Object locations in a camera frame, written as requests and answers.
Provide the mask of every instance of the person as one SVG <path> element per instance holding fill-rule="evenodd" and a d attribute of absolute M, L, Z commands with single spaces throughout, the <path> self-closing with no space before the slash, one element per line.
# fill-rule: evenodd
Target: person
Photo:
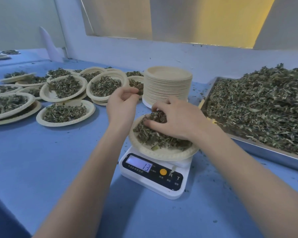
<path fill-rule="evenodd" d="M 95 237 L 121 148 L 135 118 L 137 92 L 137 88 L 121 87 L 110 96 L 105 134 L 35 238 Z M 157 109 L 167 115 L 167 123 L 146 120 L 145 125 L 201 148 L 265 237 L 298 238 L 298 192 L 243 151 L 197 106 L 170 96 L 165 103 L 155 103 L 152 110 Z"/>

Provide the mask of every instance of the black control panel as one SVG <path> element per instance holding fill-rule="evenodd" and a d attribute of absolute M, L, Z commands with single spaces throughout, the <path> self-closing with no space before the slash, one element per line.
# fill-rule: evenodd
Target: black control panel
<path fill-rule="evenodd" d="M 133 153 L 128 154 L 122 163 L 123 167 L 152 180 L 170 190 L 180 189 L 183 175 L 178 172 L 171 173 L 171 169 L 147 160 Z"/>

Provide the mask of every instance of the round button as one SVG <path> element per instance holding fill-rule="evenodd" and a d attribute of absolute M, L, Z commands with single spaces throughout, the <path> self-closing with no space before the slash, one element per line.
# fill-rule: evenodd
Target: round button
<path fill-rule="evenodd" d="M 165 176 L 165 175 L 167 174 L 166 169 L 161 169 L 161 170 L 160 170 L 160 174 L 161 174 L 162 176 Z"/>

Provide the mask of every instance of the digital kitchen scale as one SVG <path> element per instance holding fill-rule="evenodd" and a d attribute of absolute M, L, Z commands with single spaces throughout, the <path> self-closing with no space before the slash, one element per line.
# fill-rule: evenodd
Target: digital kitchen scale
<path fill-rule="evenodd" d="M 152 159 L 132 146 L 119 161 L 121 174 L 170 199 L 179 198 L 187 184 L 192 157 L 181 161 Z"/>

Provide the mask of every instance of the yellow panel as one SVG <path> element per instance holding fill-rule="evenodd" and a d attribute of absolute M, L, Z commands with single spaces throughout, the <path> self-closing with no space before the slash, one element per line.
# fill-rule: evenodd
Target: yellow panel
<path fill-rule="evenodd" d="M 199 0 L 195 40 L 252 48 L 274 0 Z"/>

